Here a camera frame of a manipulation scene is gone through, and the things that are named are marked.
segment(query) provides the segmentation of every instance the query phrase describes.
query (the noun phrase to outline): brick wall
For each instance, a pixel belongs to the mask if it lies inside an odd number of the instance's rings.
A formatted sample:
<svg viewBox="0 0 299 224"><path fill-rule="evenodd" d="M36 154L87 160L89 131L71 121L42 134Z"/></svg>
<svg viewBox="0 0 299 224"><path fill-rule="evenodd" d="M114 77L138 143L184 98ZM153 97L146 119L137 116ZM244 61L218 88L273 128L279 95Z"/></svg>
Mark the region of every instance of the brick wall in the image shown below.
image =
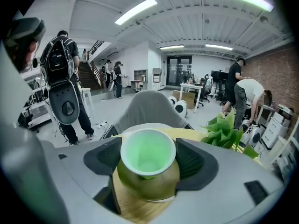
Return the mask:
<svg viewBox="0 0 299 224"><path fill-rule="evenodd" d="M242 76L250 77L270 90L275 106L292 107L295 114L291 120L288 136L299 115L299 54L294 44L263 53L246 61Z"/></svg>

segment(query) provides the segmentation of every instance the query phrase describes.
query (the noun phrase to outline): jeans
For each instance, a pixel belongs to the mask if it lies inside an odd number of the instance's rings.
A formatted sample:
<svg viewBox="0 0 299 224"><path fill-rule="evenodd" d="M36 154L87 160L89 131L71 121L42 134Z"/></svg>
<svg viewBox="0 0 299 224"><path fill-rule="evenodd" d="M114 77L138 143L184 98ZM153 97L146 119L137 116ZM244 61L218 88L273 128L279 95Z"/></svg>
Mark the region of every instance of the jeans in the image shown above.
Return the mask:
<svg viewBox="0 0 299 224"><path fill-rule="evenodd" d="M80 111L79 111L78 120L81 125L81 128L85 131L85 134L93 134L94 130L93 130L90 120L86 114L83 104L79 104L79 109L80 109ZM61 126L64 134L69 139L70 143L73 144L78 141L78 137L76 136L76 132L75 132L73 126L64 125L64 124L60 124L60 126Z"/></svg>
<svg viewBox="0 0 299 224"><path fill-rule="evenodd" d="M235 91L235 108L237 110L235 114L235 129L240 129L240 126L242 124L242 118L245 114L245 111L247 109L246 107L246 93L243 88L238 86L237 84L235 85L234 88Z"/></svg>
<svg viewBox="0 0 299 224"><path fill-rule="evenodd" d="M116 85L116 98L119 98L121 97L122 86L121 83L118 83L117 81L115 82L115 85Z"/></svg>

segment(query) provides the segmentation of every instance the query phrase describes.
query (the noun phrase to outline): staircase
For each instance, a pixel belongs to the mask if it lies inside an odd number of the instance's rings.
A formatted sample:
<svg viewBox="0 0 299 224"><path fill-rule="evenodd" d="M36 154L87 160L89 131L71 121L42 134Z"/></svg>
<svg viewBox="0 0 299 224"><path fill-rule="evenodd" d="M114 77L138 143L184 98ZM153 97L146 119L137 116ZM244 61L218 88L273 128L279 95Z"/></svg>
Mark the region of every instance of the staircase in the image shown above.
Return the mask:
<svg viewBox="0 0 299 224"><path fill-rule="evenodd" d="M88 63L80 62L78 72L82 87L90 88L91 90L99 90L101 88Z"/></svg>

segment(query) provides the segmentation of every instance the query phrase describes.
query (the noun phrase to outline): green plant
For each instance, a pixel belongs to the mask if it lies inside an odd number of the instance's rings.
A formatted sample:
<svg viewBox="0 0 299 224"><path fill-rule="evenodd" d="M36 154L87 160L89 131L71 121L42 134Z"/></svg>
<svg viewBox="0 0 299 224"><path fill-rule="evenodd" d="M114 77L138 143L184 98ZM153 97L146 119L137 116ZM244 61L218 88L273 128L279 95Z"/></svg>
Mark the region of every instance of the green plant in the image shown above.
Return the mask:
<svg viewBox="0 0 299 224"><path fill-rule="evenodd" d="M203 127L208 130L208 136L201 141L227 149L230 149L235 144L236 151L243 135L243 128L241 130L234 129L234 121L234 109L231 109L231 112L225 119L222 113L219 113L217 117L208 122L206 127ZM255 158L258 155L250 146L246 147L243 153L251 158Z"/></svg>

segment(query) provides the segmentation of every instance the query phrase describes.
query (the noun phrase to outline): sneaker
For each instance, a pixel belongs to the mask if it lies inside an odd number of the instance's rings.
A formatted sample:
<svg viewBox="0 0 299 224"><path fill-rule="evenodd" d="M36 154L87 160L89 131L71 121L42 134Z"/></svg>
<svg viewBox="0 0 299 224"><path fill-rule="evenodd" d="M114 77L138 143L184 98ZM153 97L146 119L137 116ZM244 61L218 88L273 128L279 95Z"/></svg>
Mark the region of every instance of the sneaker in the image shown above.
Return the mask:
<svg viewBox="0 0 299 224"><path fill-rule="evenodd" d="M88 139L88 140L92 140L93 138L94 138L93 133L92 133L92 134L87 134L87 139Z"/></svg>
<svg viewBox="0 0 299 224"><path fill-rule="evenodd" d="M76 141L76 142L74 142L74 143L71 143L71 142L70 142L70 146L74 146L74 145L79 145L79 141Z"/></svg>

